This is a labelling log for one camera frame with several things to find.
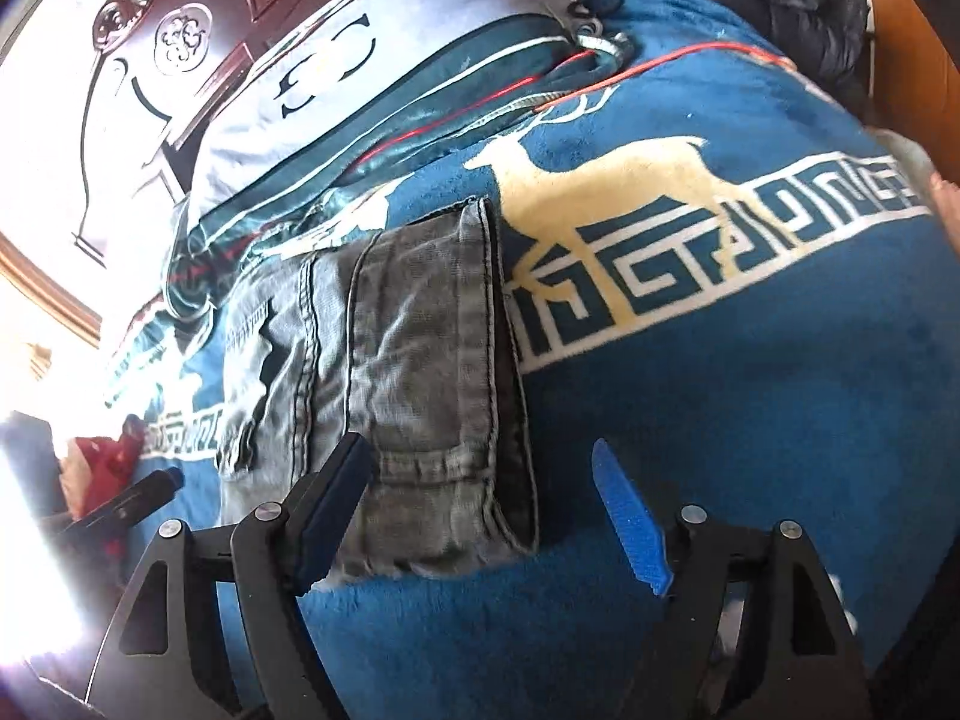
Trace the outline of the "grey denim pants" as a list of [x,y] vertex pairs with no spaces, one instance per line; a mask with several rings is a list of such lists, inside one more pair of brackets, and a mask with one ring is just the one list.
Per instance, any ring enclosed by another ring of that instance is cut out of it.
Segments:
[[236,284],[220,518],[283,499],[355,433],[376,468],[331,576],[467,575],[530,556],[539,504],[493,210],[467,200]]

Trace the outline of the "dark carved wooden headboard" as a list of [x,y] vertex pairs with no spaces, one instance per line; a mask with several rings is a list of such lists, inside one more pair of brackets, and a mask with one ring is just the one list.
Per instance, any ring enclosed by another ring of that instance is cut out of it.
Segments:
[[267,52],[331,0],[106,0],[80,135],[78,241],[105,266],[156,257],[200,140]]

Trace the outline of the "red cloth item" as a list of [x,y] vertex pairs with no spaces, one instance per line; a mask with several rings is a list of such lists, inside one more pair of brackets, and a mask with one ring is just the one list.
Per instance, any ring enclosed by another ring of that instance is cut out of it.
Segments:
[[145,423],[128,415],[117,439],[77,437],[60,460],[60,488],[67,511],[80,520],[127,488],[145,444]]

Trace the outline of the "wooden window frame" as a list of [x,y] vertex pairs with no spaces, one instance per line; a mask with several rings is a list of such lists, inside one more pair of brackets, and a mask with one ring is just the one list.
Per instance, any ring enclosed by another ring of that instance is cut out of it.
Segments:
[[2,277],[18,293],[23,294],[39,309],[43,309],[75,337],[93,348],[98,348],[101,341],[101,317],[53,281],[5,234],[0,234],[0,266]]

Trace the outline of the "light blue teal pillow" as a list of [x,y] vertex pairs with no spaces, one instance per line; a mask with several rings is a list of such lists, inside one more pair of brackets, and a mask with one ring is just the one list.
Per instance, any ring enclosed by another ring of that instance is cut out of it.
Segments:
[[631,54],[583,0],[331,0],[206,127],[167,255],[167,312],[197,320],[265,247],[607,80]]

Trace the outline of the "blue deer pattern blanket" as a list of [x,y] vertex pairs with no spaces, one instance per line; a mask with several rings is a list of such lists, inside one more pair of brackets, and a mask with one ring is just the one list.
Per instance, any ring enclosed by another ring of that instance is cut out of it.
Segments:
[[605,440],[659,511],[804,525],[869,671],[958,535],[958,260],[896,159],[732,11],[583,0],[622,70],[380,182],[269,245],[193,322],[155,300],[107,398],[139,411],[182,510],[221,522],[218,317],[269,260],[467,200],[493,210],[539,544],[467,575],[327,578],[304,616],[358,718],[608,718],[661,606],[590,477]]

